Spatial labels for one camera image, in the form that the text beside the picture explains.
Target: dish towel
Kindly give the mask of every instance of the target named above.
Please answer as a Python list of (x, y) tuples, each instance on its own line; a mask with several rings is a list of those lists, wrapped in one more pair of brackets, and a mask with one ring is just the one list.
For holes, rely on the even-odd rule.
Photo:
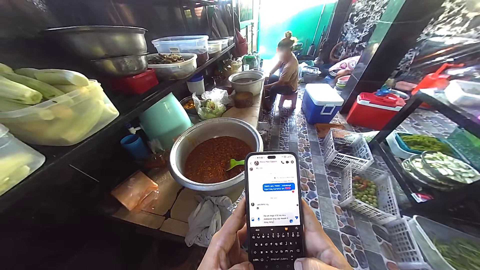
[(199, 246), (208, 246), (212, 236), (220, 230), (223, 223), (231, 215), (227, 207), (232, 205), (232, 201), (227, 196), (200, 196), (195, 198), (200, 202), (188, 217), (189, 230), (185, 236), (187, 246), (197, 244)]

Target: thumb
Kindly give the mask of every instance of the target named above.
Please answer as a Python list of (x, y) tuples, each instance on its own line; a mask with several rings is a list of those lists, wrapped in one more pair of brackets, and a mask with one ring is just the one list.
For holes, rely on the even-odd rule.
[(293, 265), (295, 270), (338, 270), (315, 258), (299, 258)]
[(228, 270), (254, 270), (253, 264), (249, 261), (245, 261), (243, 263), (236, 264), (230, 267)]

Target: smartphone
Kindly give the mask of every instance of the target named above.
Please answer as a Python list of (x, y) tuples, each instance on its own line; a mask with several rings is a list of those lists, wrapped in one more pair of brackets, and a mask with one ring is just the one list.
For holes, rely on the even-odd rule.
[(248, 259), (255, 270), (293, 269), (305, 250), (298, 157), (250, 153), (245, 172)]

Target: blue message bubble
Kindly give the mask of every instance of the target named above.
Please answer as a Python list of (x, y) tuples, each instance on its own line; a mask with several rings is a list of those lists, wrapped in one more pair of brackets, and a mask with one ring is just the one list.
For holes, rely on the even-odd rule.
[(264, 184), (264, 191), (288, 191), (294, 189), (295, 183)]

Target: green spatula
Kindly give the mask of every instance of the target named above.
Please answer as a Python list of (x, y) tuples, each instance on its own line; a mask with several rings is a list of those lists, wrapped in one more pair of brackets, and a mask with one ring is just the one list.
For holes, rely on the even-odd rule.
[(233, 167), (237, 165), (245, 165), (245, 160), (236, 161), (234, 159), (231, 159), (230, 162), (227, 162), (227, 164), (225, 164), (225, 170), (230, 171), (231, 169), (233, 169)]

